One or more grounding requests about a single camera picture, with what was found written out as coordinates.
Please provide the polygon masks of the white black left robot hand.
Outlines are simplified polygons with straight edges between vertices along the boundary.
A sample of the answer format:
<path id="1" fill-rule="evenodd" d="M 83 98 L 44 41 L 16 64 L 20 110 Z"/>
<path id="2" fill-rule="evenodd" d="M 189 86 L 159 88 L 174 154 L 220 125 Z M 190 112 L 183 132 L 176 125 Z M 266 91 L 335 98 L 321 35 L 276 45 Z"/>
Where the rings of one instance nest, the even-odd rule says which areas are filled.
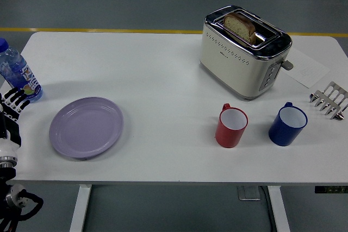
<path id="1" fill-rule="evenodd" d="M 17 158 L 22 143 L 18 120 L 29 104 L 24 90 L 17 87 L 1 95 L 1 158 Z"/>

